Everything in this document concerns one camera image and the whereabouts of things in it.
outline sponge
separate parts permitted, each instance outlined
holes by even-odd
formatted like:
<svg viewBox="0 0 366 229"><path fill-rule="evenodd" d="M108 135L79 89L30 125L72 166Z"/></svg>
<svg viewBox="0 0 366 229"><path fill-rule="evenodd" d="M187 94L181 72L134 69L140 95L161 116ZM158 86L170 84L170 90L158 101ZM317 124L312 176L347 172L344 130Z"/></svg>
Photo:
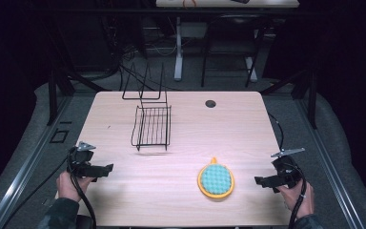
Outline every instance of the sponge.
<svg viewBox="0 0 366 229"><path fill-rule="evenodd" d="M198 175L197 184L207 197L224 198L234 189L234 176L226 166L216 163L213 157Z"/></svg>

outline person's hand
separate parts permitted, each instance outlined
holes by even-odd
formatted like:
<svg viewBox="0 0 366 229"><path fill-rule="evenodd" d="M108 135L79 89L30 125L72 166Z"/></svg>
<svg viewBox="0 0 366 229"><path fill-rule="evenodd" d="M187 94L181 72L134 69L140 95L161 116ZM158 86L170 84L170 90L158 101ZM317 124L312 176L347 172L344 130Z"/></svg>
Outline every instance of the person's hand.
<svg viewBox="0 0 366 229"><path fill-rule="evenodd" d="M302 180L300 180L295 187L292 189L287 188L286 186L276 187L278 191L280 191L281 195L284 197L284 201L287 204L287 207L293 211L296 201L301 194L302 188ZM307 190L305 192L305 198L301 203L301 206L298 209L298 213L296 214L296 218L300 219L302 217L308 216L314 213L315 203L314 203L314 188L310 183L307 182Z"/></svg>
<svg viewBox="0 0 366 229"><path fill-rule="evenodd" d="M92 182L92 180L94 180L94 177L83 177L78 178L77 180L82 191L85 193L88 189L88 185ZM79 200L81 200L81 197L78 195L78 192L72 184L70 173L68 173L67 171L62 172L56 180L56 183L59 198L69 198L76 202L79 202Z"/></svg>

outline dish drying rack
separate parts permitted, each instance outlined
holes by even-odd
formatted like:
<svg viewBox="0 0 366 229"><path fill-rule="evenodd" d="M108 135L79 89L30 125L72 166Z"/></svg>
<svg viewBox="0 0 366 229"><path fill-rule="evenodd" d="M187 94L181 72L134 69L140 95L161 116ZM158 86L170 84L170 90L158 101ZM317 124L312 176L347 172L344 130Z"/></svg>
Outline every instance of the dish drying rack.
<svg viewBox="0 0 366 229"><path fill-rule="evenodd" d="M172 106L168 105L168 95L166 87L162 85L165 76L164 66L162 64L157 94L152 96L145 96L145 89L149 88L147 85L147 77L151 77L149 65L147 65L144 76L135 71L135 66L129 70L129 76L123 92L123 99L125 100L139 100L135 110L135 122L132 129L132 146L135 146L139 151L141 147L150 146L165 146L171 143L171 110ZM127 96L126 90L130 85L131 78L135 78L136 89L138 96Z"/></svg>

